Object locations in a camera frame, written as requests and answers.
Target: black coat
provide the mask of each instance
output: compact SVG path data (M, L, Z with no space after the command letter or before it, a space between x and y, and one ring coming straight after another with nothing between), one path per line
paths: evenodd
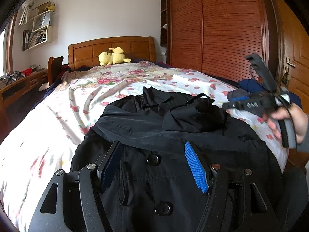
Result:
M114 140L124 145L112 185L101 200L113 231L195 231L208 195L197 188L184 155L193 141L201 154L226 169L249 168L274 204L281 171L265 142L245 122L212 99L143 88L106 106L78 146L71 171L107 152Z

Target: floral blanket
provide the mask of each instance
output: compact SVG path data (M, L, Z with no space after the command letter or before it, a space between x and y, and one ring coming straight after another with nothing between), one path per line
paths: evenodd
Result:
M165 69L150 62L94 67L65 73L63 83L37 105L0 145L0 201L20 231L27 231L34 210L57 169L70 171L72 157L85 133L107 104L139 95L142 88L191 95L205 93L222 106L230 85L190 69ZM248 112L231 110L264 140L283 170L287 150L267 124Z

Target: silver screw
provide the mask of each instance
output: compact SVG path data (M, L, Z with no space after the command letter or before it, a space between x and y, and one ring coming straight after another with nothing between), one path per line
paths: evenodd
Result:
M56 172L55 172L55 175L59 176L59 175L62 175L63 174L63 170L62 169L58 169Z
M246 175L251 175L252 174L252 171L250 169L245 169L245 174Z
M95 168L95 164L94 163L90 163L87 166L88 169L94 169Z
M219 164L212 164L211 167L214 170L219 170L220 169L220 165Z

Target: person's arm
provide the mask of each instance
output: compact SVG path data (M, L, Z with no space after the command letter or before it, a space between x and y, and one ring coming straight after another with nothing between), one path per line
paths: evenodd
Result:
M298 151L303 151L309 153L309 118L306 113L300 109L300 107L294 103L292 103L291 108L289 109L292 121L295 126L296 131L296 142L299 144L297 146ZM271 117L275 120L283 120L283 119L289 119L290 115L288 114L287 110L283 107L280 107L277 111L270 114ZM267 115L264 114L263 118L265 121L267 121L267 124L269 128L272 130L272 133L274 134L275 138L277 140L281 140L281 133L277 129L276 123Z

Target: grey sleeve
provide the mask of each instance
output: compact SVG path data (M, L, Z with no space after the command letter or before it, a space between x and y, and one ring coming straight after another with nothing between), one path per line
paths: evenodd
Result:
M297 145L297 150L301 152L309 153L309 121L308 121L308 129L307 129L305 139L300 145Z

